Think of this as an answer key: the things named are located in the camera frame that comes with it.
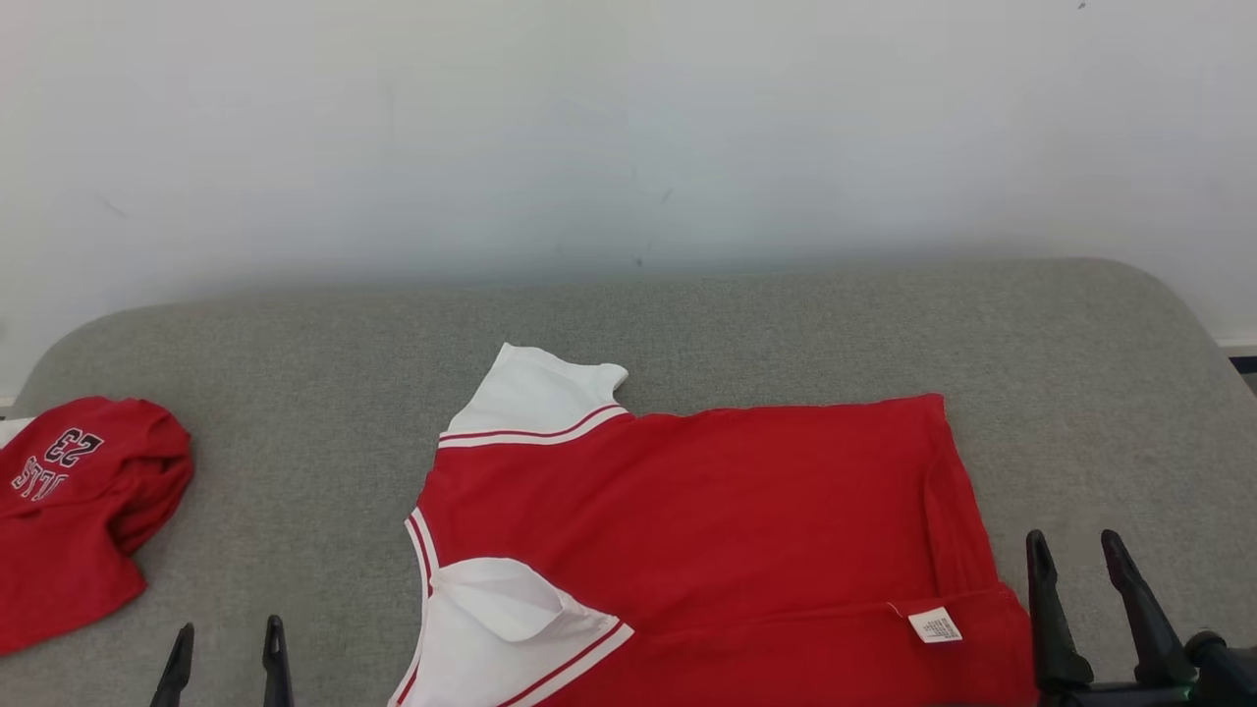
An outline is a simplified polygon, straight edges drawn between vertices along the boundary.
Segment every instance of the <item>red cloth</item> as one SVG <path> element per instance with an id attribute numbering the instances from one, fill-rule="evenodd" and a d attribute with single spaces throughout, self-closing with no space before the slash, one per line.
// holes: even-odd
<path id="1" fill-rule="evenodd" d="M 519 560 L 636 632 L 543 707 L 1035 701 L 940 395 L 441 448 L 419 509 L 441 566 Z M 940 606 L 963 640 L 906 619 Z"/>
<path id="2" fill-rule="evenodd" d="M 147 585 L 129 555 L 191 476 L 189 434 L 146 400 L 74 400 L 0 448 L 0 655 L 138 596 Z"/>

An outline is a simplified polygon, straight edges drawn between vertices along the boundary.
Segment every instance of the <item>gray cushion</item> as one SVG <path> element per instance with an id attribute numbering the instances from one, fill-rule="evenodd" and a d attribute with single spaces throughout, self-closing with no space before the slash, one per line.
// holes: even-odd
<path id="1" fill-rule="evenodd" d="M 151 399 L 192 433 L 196 477 L 136 556 L 148 591 L 0 658 L 0 702 L 147 704 L 190 620 L 184 703 L 256 703 L 278 613 L 300 704 L 385 704 L 419 635 L 402 522 L 503 341 L 623 365 L 636 413 L 941 391 L 1001 572 L 1024 596 L 1026 532 L 1047 533 L 1100 677 L 1135 663 L 1105 527 L 1184 637 L 1257 643 L 1257 399 L 1151 277 L 1023 262 L 182 304 L 87 325 L 14 414 Z"/>

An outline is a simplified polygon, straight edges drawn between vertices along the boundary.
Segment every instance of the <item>tag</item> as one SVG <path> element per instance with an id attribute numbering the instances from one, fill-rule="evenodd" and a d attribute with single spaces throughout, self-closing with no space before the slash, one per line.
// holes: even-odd
<path id="1" fill-rule="evenodd" d="M 939 606 L 924 614 L 911 614 L 908 621 L 916 629 L 916 635 L 925 643 L 948 643 L 960 640 L 960 630 L 952 623 L 952 616 L 947 609 Z"/>

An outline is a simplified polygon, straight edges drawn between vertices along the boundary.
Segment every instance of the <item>fabric surface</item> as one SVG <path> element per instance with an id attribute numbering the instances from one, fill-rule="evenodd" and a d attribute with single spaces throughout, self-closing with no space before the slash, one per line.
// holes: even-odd
<path id="1" fill-rule="evenodd" d="M 1154 278 L 1045 260 L 185 304 L 87 325 L 44 356 L 14 416 L 146 398 L 194 434 L 197 474 L 134 555 L 148 591 L 0 658 L 3 702 L 146 704 L 195 621 L 184 704 L 253 703 L 277 613 L 300 704 L 385 704 L 420 630 L 398 518 L 503 341 L 622 364 L 635 413 L 941 392 L 1002 579 L 1024 598 L 1024 537 L 1043 530 L 1097 677 L 1136 662 L 1105 527 L 1182 634 L 1257 643 L 1257 399 Z"/>
<path id="2" fill-rule="evenodd" d="M 1028 618 L 997 577 L 940 395 L 634 415 L 613 396 L 625 377 L 502 346 L 407 518 L 434 580 L 395 704 L 1033 702 Z M 490 596 L 481 576 L 464 587 L 475 608 L 442 598 L 458 591 L 442 571 L 502 557 L 554 589 Z M 539 628 L 494 628 L 535 625 L 554 590 L 631 635 L 590 660 L 606 632 L 556 655 L 553 635 L 529 640 Z M 958 642 L 918 637 L 911 618 L 930 611 Z M 533 679 L 507 679 L 525 665 Z"/>
<path id="3" fill-rule="evenodd" d="M 192 463 L 187 433 L 161 406 L 83 398 L 25 423 L 0 447 L 0 474 L 4 655 L 145 590 L 129 555 L 178 507 Z"/>

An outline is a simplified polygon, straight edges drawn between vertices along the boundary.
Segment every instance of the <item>red jersey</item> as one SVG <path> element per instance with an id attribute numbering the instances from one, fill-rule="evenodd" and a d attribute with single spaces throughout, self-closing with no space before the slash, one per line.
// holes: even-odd
<path id="1" fill-rule="evenodd" d="M 187 433 L 145 400 L 84 398 L 0 421 L 0 655 L 138 596 L 129 555 L 191 474 Z"/>
<path id="2" fill-rule="evenodd" d="M 392 704 L 1033 702 L 941 396 L 636 416 L 626 375 L 503 346 L 407 518 Z"/>

